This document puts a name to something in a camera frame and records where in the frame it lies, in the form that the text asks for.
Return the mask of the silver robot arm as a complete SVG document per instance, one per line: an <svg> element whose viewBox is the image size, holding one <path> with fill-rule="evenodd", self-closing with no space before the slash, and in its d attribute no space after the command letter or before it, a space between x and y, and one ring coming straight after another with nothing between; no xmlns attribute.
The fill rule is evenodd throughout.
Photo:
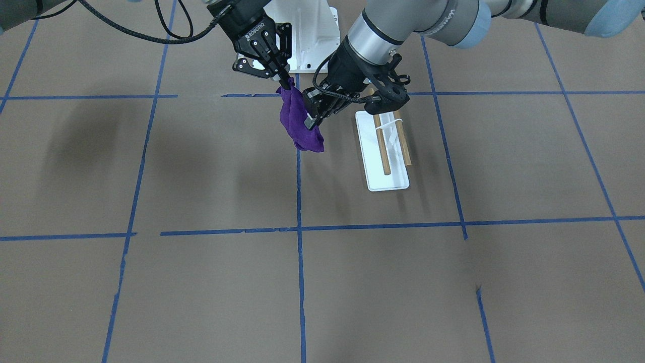
<svg viewBox="0 0 645 363"><path fill-rule="evenodd" d="M242 67L258 78L287 80L288 23L276 23L268 1L207 1L207 9L232 41L236 53L263 65ZM418 34L447 46L468 49L480 43L493 18L523 19L589 37L607 38L627 28L643 1L368 1L337 49L321 63L324 80L304 90L306 117L315 129L351 103L370 114L393 112L409 100L410 78L399 75L399 48Z"/></svg>

